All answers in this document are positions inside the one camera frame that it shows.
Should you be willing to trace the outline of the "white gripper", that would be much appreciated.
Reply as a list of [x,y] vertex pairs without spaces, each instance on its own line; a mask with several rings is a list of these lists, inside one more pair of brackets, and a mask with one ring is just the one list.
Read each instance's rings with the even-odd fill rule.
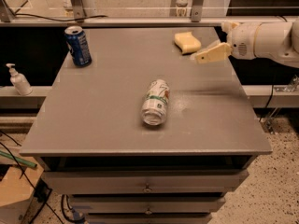
[[221,29],[227,34],[228,43],[220,43],[195,55],[198,63],[214,63],[224,61],[231,53],[237,59],[252,60],[255,58],[254,44],[259,22],[224,21]]

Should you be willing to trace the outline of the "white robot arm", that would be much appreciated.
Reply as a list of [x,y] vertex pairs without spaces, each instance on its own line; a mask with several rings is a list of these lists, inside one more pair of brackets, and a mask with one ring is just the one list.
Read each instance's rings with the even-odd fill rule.
[[299,22],[231,22],[221,29],[225,42],[214,42],[193,55],[198,63],[224,61],[229,56],[241,60],[270,59],[299,68]]

